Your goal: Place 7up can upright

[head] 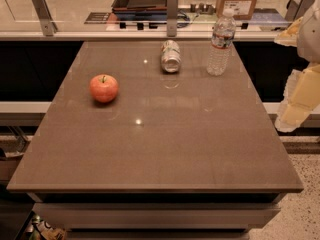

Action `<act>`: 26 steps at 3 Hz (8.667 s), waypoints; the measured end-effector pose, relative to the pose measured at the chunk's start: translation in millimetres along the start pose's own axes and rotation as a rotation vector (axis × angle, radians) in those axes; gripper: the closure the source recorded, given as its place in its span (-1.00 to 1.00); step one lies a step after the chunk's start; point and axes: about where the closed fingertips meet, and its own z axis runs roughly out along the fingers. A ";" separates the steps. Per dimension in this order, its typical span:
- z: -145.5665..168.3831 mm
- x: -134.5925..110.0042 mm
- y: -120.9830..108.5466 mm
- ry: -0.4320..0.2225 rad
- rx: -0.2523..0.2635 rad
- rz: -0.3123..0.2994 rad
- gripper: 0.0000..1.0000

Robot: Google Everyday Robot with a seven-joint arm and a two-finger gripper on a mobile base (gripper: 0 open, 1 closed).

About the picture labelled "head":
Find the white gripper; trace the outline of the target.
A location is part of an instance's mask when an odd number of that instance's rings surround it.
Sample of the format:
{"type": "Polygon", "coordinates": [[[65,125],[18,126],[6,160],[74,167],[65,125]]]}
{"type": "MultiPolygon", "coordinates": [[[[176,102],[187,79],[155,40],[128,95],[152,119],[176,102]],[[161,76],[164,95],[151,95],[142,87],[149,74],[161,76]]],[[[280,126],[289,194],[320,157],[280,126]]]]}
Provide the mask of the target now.
{"type": "MultiPolygon", "coordinates": [[[[320,0],[315,0],[303,18],[298,18],[279,33],[274,42],[283,46],[297,46],[301,58],[320,63],[320,0]]],[[[283,96],[275,127],[280,132],[292,132],[320,105],[320,64],[311,64],[303,71],[293,70],[287,79],[283,96]]]]}

